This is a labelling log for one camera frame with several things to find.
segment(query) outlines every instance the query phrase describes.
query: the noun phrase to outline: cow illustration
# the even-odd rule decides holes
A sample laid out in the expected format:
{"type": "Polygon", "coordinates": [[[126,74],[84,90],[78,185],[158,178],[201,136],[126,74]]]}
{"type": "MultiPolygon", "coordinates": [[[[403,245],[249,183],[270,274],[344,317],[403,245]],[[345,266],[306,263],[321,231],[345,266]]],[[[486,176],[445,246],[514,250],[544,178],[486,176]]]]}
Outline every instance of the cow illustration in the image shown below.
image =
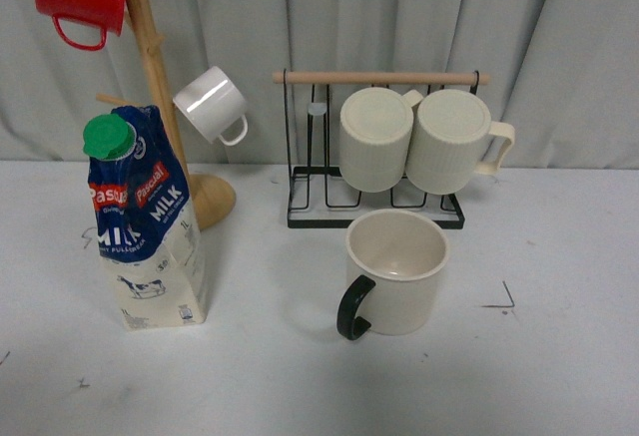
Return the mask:
{"type": "Polygon", "coordinates": [[[164,292],[167,290],[160,279],[149,281],[148,283],[138,284],[129,281],[122,275],[118,275],[118,281],[122,281],[127,286],[129,286],[129,289],[133,293],[133,297],[136,299],[154,298],[156,296],[164,294],[164,292]]]}

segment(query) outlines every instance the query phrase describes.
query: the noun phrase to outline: black handle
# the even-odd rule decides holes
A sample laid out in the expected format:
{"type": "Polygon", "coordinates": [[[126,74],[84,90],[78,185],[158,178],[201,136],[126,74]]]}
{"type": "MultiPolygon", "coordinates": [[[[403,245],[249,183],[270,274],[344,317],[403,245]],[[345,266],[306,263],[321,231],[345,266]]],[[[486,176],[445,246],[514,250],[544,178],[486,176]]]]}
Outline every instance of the black handle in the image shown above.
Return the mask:
{"type": "Polygon", "coordinates": [[[370,323],[356,314],[361,302],[373,288],[375,282],[361,274],[343,294],[337,310],[337,331],[344,338],[355,341],[370,328],[370,323]]]}

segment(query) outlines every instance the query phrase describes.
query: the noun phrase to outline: mug handle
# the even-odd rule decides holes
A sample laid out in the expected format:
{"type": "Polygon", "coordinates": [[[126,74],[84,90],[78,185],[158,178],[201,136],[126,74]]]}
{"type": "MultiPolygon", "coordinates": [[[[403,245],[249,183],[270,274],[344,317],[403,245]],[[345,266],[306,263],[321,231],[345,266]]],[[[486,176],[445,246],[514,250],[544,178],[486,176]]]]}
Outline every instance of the mug handle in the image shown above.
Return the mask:
{"type": "Polygon", "coordinates": [[[227,147],[232,147],[233,145],[237,145],[239,142],[241,142],[242,139],[247,135],[247,132],[249,131],[249,122],[247,122],[247,117],[245,115],[242,115],[242,124],[243,124],[242,132],[237,137],[229,141],[229,140],[225,140],[225,138],[222,137],[222,135],[220,135],[218,136],[220,141],[227,147]]]}
{"type": "Polygon", "coordinates": [[[355,341],[370,328],[370,323],[356,314],[363,299],[373,288],[375,282],[361,274],[343,294],[337,310],[337,331],[344,338],[355,341]]]}
{"type": "Polygon", "coordinates": [[[56,31],[58,32],[58,35],[60,37],[62,37],[62,40],[64,40],[67,44],[69,44],[71,47],[75,47],[76,49],[80,49],[80,50],[88,50],[90,52],[95,52],[96,50],[100,50],[102,48],[104,48],[104,46],[107,43],[107,29],[106,27],[101,26],[100,27],[100,43],[98,45],[83,45],[83,44],[78,44],[77,42],[74,42],[73,40],[71,40],[69,37],[67,37],[64,33],[64,31],[62,30],[62,26],[60,25],[60,19],[64,18],[63,15],[54,15],[52,17],[53,19],[53,25],[56,28],[56,31]]]}
{"type": "Polygon", "coordinates": [[[488,135],[492,135],[493,137],[503,137],[505,141],[503,144],[501,144],[501,149],[499,149],[497,160],[495,160],[494,162],[477,163],[475,172],[482,175],[495,175],[501,167],[503,158],[506,156],[508,151],[510,151],[515,143],[515,128],[512,125],[506,124],[504,122],[491,122],[490,130],[488,130],[488,135]]]}
{"type": "Polygon", "coordinates": [[[419,104],[423,100],[423,95],[412,89],[402,95],[411,107],[419,104]]]}

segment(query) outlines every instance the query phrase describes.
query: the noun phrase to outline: wooden mug tree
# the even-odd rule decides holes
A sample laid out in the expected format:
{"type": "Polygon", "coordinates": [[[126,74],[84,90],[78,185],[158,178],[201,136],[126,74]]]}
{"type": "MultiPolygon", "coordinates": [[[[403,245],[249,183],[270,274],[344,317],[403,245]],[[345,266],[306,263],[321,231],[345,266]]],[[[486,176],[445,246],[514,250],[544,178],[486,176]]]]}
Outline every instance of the wooden mug tree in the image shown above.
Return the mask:
{"type": "MultiPolygon", "coordinates": [[[[231,212],[236,201],[235,191],[228,182],[218,177],[189,174],[160,49],[164,36],[156,30],[150,0],[127,0],[125,19],[135,34],[153,103],[160,109],[169,142],[189,181],[198,225],[205,229],[231,212]]],[[[135,105],[104,94],[98,94],[97,99],[115,105],[135,105]]]]}

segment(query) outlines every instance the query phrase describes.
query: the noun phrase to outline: mug rack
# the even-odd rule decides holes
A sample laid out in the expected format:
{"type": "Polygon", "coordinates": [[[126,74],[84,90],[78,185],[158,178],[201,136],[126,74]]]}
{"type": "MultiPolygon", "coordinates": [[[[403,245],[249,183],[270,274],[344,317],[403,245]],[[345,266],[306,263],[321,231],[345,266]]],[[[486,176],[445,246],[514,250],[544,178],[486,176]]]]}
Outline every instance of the mug rack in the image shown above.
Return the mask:
{"type": "Polygon", "coordinates": [[[472,73],[386,73],[386,72],[275,72],[273,80],[283,85],[284,117],[289,169],[289,228],[346,228],[365,212],[383,208],[425,212],[439,226],[462,229],[465,216],[455,194],[429,195],[417,189],[404,175],[392,189],[368,194],[350,187],[342,178],[339,166],[330,161],[331,86],[358,84],[370,86],[425,85],[426,95],[447,85],[468,86],[476,94],[479,85],[490,81],[487,74],[472,73]],[[306,161],[294,165],[291,145],[289,86],[310,85],[311,101],[307,108],[306,161]],[[319,86],[324,86],[320,96],[319,86]],[[321,163],[313,163],[314,126],[321,119],[321,163]]]}

